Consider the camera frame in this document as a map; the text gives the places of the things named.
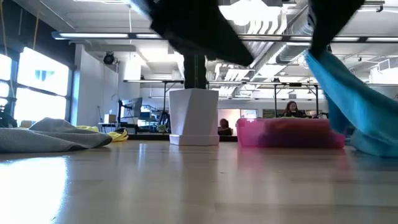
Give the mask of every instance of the wooden floor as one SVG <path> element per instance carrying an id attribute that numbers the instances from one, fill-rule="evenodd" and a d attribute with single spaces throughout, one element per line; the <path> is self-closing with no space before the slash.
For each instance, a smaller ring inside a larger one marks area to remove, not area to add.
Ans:
<path id="1" fill-rule="evenodd" d="M 128 141 L 0 154 L 0 223 L 398 223 L 398 160 Z"/>

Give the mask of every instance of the yellow cloth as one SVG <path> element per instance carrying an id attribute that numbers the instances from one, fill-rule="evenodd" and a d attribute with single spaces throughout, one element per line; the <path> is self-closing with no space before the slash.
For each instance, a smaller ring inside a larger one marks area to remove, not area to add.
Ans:
<path id="1" fill-rule="evenodd" d="M 97 127 L 90 127 L 90 126 L 76 126 L 76 128 L 99 132 Z M 126 130 L 123 131 L 122 134 L 116 132 L 108 133 L 112 137 L 112 142 L 116 141 L 125 141 L 129 138 L 128 132 Z"/>

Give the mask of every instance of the white planter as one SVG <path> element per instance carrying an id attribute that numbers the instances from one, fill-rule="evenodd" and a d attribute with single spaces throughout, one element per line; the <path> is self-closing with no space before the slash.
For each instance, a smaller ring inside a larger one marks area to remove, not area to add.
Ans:
<path id="1" fill-rule="evenodd" d="M 218 91 L 187 89 L 169 93 L 170 143 L 179 146 L 215 146 L 217 134 Z"/>

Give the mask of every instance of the pink container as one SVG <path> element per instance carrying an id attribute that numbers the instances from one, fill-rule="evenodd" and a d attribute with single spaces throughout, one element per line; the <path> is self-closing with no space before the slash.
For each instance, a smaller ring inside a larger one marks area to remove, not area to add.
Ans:
<path id="1" fill-rule="evenodd" d="M 345 136 L 330 129 L 327 119 L 239 119 L 238 141 L 245 147 L 344 147 Z"/>

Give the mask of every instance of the gray cloth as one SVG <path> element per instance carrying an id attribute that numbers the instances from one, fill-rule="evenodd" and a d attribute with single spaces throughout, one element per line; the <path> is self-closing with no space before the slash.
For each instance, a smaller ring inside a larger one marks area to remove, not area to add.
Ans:
<path id="1" fill-rule="evenodd" d="M 112 137 L 44 118 L 29 129 L 0 128 L 0 153 L 65 152 L 109 144 Z"/>

